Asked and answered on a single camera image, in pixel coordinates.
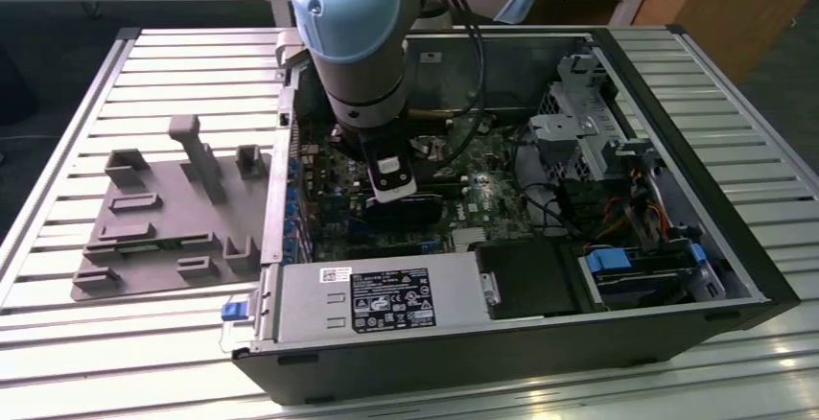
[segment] warning label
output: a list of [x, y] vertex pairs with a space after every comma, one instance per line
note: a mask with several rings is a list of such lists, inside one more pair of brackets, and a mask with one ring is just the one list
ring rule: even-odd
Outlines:
[[353, 330], [396, 331], [434, 325], [434, 305], [425, 268], [352, 274]]

